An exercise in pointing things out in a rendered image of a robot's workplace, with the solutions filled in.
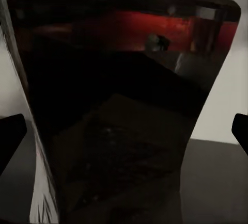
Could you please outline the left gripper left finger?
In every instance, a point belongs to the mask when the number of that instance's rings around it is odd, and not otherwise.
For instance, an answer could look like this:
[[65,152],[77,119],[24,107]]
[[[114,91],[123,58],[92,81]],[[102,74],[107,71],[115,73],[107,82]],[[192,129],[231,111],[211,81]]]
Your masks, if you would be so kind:
[[22,114],[0,118],[0,175],[27,133]]

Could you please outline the bottle of coffee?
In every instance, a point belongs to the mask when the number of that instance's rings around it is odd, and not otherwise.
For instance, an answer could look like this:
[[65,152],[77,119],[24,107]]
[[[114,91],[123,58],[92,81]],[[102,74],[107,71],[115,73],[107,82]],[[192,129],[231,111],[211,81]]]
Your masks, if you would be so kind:
[[184,224],[181,167],[233,0],[0,0],[36,143],[28,224]]

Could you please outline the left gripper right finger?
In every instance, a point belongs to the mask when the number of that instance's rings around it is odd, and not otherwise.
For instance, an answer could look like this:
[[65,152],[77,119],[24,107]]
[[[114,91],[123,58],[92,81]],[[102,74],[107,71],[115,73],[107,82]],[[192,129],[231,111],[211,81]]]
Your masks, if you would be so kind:
[[248,154],[248,116],[236,114],[231,128],[239,144]]

